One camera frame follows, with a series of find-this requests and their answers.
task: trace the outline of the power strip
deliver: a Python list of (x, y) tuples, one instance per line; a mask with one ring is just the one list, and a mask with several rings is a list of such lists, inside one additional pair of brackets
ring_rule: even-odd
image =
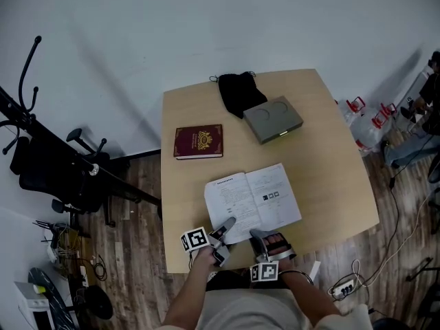
[(355, 287), (354, 280), (350, 280), (350, 281), (347, 281), (346, 283), (343, 283), (343, 284), (335, 287), (332, 290), (331, 294), (334, 297), (346, 296), (347, 294), (350, 294), (351, 292), (353, 292), (354, 287)]

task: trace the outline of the wooden table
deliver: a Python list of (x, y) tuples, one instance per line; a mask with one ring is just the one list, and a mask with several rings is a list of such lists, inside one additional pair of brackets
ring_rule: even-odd
[[(379, 223), (370, 181), (348, 126), (314, 69), (258, 74), (258, 89), (285, 96), (304, 120), (301, 128), (260, 145), (244, 120), (223, 105), (218, 84), (206, 82), (167, 91), (162, 115), (162, 209), (168, 272), (188, 272), (183, 232), (212, 229), (205, 184), (234, 173), (283, 163), (302, 220), (281, 228), (297, 254), (343, 241)], [(176, 160), (177, 127), (222, 124), (224, 156)], [(249, 241), (235, 245), (226, 268), (254, 264)]]

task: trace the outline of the small square image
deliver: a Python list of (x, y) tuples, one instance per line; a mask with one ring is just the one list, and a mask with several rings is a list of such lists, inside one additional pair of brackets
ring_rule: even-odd
[(259, 265), (256, 264), (250, 268), (250, 280), (252, 282), (259, 280)]
[(191, 248), (201, 247), (202, 245), (205, 245), (208, 242), (205, 235), (205, 231), (201, 228), (188, 232), (188, 239)]
[(261, 264), (261, 280), (278, 280), (278, 264), (263, 263)]
[(187, 250), (190, 249), (190, 246), (188, 245), (188, 242), (186, 241), (186, 237), (185, 237), (185, 235), (183, 235), (182, 237), (180, 237), (180, 239), (181, 239), (181, 244), (183, 245), (183, 247), (184, 247), (184, 249), (185, 249), (185, 252), (186, 252)]

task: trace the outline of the gold emblem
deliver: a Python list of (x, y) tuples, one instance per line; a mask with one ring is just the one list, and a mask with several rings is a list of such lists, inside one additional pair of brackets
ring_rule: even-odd
[(209, 135), (209, 132), (199, 131), (199, 138), (197, 140), (197, 148), (200, 151), (209, 148), (209, 144), (212, 142), (212, 136)]

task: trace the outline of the gray box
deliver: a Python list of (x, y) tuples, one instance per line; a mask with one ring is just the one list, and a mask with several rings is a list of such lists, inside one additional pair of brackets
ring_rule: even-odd
[(244, 118), (260, 144), (287, 135), (304, 122), (284, 96), (245, 110)]

